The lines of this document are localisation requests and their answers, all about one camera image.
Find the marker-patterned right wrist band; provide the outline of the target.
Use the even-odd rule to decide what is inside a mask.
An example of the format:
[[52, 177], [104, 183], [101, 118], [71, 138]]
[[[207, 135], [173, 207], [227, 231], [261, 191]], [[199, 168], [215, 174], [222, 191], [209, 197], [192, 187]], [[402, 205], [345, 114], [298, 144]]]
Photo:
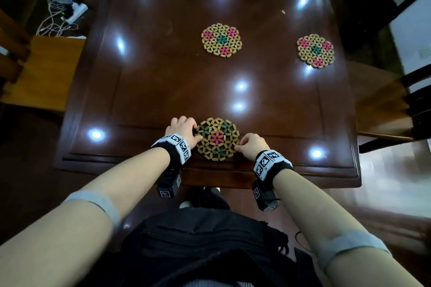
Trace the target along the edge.
[[294, 170], [292, 163], [275, 150], [261, 151], [256, 157], [254, 173], [258, 180], [272, 182], [284, 169]]

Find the round trivet with pink centre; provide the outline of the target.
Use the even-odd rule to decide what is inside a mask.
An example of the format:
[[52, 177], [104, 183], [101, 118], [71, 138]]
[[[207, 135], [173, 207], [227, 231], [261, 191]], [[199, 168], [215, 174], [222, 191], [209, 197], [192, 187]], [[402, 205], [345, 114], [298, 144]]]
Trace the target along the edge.
[[197, 126], [196, 135], [202, 136], [197, 152], [207, 160], [225, 161], [234, 156], [240, 143], [240, 132], [229, 120], [210, 117]]

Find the person's right hand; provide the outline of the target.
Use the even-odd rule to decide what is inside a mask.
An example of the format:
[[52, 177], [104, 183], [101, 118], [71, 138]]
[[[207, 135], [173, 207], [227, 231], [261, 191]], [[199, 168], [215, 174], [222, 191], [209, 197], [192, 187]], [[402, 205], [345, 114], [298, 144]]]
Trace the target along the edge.
[[271, 149], [265, 139], [255, 133], [245, 134], [238, 145], [244, 144], [246, 145], [246, 155], [243, 156], [250, 161], [256, 161], [256, 157], [259, 153]]

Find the person's left forearm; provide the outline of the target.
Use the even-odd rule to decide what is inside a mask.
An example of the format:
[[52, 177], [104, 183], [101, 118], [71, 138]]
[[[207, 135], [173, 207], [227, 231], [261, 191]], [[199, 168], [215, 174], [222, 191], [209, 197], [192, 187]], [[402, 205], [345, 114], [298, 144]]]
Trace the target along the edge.
[[108, 170], [0, 246], [0, 287], [73, 287], [168, 167], [152, 148]]

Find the person's right forearm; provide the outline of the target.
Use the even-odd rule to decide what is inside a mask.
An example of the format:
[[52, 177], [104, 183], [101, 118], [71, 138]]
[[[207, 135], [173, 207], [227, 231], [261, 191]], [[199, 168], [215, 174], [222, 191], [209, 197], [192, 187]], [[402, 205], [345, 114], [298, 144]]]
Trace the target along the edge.
[[383, 241], [313, 183], [285, 169], [273, 187], [334, 287], [423, 287]]

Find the marker-patterned left wrist band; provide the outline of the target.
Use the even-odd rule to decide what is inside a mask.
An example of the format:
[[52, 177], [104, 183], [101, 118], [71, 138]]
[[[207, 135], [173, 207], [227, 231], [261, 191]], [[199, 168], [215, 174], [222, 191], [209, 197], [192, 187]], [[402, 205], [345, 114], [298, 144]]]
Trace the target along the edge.
[[191, 148], [185, 138], [178, 134], [165, 135], [157, 140], [152, 148], [165, 149], [170, 157], [168, 168], [177, 168], [191, 157]]

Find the black bag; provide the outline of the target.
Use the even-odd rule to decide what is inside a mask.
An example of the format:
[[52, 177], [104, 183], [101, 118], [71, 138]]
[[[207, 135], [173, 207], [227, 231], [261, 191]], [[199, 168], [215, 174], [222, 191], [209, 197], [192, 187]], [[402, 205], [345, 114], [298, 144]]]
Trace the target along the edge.
[[183, 208], [139, 224], [78, 287], [323, 287], [312, 258], [266, 222], [230, 210]]

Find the round trivet with green centre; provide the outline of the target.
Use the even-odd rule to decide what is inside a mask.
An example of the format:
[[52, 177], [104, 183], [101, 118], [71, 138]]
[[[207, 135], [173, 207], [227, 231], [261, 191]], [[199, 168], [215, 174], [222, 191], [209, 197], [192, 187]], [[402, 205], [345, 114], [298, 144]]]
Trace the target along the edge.
[[242, 49], [243, 43], [236, 27], [212, 24], [201, 33], [204, 50], [214, 56], [229, 58]]
[[296, 42], [298, 58], [315, 69], [322, 69], [334, 63], [334, 45], [318, 34], [309, 34]]

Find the dark wooden chair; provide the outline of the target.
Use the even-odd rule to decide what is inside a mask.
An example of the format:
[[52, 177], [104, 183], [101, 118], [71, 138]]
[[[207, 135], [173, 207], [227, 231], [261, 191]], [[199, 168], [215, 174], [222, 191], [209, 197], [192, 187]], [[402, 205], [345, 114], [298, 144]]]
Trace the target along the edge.
[[431, 139], [431, 83], [417, 91], [410, 87], [431, 78], [431, 64], [403, 76], [366, 64], [347, 61], [355, 100], [360, 154], [395, 145]]

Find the light wooden chair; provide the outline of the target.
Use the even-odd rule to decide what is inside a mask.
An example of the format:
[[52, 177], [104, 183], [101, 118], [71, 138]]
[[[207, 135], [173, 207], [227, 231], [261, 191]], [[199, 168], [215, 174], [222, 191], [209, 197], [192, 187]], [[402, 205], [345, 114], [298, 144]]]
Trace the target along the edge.
[[85, 39], [30, 36], [0, 9], [0, 103], [64, 112]]

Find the marker-patterned wrist band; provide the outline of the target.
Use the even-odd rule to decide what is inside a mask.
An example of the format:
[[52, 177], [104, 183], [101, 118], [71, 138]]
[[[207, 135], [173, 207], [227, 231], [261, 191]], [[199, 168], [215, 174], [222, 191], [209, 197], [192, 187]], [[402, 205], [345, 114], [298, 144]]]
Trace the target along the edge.
[[178, 134], [165, 135], [157, 140], [152, 148], [165, 149], [170, 157], [168, 168], [177, 168], [191, 157], [191, 148], [185, 138]]
[[284, 169], [294, 170], [292, 163], [275, 150], [261, 151], [256, 157], [254, 173], [258, 180], [272, 182]]

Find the person's left hand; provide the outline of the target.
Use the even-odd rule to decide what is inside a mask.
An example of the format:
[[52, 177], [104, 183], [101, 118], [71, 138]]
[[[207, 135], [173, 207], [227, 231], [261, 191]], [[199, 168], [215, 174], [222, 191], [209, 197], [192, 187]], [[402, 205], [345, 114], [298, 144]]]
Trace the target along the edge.
[[165, 130], [165, 135], [178, 134], [187, 141], [190, 149], [193, 149], [195, 147], [191, 146], [191, 138], [196, 130], [197, 123], [194, 118], [181, 116], [179, 119], [172, 118], [170, 126]]

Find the white power strip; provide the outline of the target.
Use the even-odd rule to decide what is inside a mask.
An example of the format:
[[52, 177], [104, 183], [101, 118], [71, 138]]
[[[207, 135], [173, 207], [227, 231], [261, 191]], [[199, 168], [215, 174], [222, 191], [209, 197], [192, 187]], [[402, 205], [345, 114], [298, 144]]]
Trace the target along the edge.
[[61, 19], [69, 25], [74, 24], [87, 10], [88, 6], [86, 4], [72, 2], [67, 4], [61, 12]]

